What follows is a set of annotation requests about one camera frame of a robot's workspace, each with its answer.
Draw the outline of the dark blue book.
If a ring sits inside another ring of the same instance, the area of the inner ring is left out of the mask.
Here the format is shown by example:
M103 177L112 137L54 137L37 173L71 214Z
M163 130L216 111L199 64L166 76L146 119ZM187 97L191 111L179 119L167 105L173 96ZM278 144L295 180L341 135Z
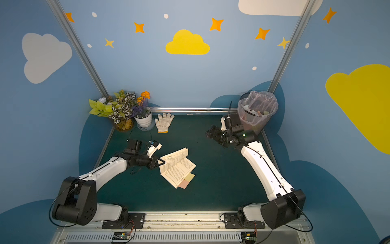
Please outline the dark blue book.
M187 180L186 178L192 174L196 165L187 158L188 153L188 148L185 147L160 158L165 161L165 164L159 167L160 174L175 189L177 189L183 181L190 182L192 180Z

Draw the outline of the yellow sticky note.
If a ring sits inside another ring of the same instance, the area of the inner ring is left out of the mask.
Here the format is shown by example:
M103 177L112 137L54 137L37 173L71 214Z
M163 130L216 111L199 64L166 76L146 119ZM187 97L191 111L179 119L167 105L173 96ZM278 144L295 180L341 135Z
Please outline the yellow sticky note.
M189 173L183 180L187 182L191 182L191 180L195 177L194 174Z

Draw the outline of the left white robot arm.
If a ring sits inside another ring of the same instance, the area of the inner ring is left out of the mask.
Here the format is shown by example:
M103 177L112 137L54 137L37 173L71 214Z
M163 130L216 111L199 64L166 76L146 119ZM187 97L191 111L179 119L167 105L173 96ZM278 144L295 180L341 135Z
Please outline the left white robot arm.
M121 153L89 173L77 178L68 177L63 181L59 194L49 209L49 220L81 226L92 221L115 221L126 225L127 209L122 205L98 203L99 189L125 172L129 166L141 166L152 170L165 163L156 156Z

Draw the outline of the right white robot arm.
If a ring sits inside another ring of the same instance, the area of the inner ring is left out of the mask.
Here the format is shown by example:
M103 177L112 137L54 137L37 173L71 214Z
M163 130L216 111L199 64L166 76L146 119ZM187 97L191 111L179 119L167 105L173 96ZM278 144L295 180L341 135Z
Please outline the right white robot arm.
M271 229L276 229L298 219L303 213L306 195L302 190L295 190L276 169L262 143L252 130L232 132L212 126L206 136L224 147L230 145L238 148L242 156L249 162L261 181L268 203L250 204L242 211L249 221L255 221L261 214L264 222Z

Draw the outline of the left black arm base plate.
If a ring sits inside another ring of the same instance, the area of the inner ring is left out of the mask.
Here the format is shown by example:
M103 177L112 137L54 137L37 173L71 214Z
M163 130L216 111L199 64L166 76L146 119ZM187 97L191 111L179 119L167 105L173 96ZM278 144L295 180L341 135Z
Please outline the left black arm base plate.
M143 229L145 216L146 213L143 212L129 212L124 220L104 221L102 229Z

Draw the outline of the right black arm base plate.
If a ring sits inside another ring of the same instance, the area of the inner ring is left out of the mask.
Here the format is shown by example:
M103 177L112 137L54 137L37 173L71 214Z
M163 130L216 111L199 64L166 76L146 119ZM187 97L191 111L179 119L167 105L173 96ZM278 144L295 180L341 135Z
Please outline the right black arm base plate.
M265 229L262 221L249 221L241 212L225 212L219 216L225 229Z

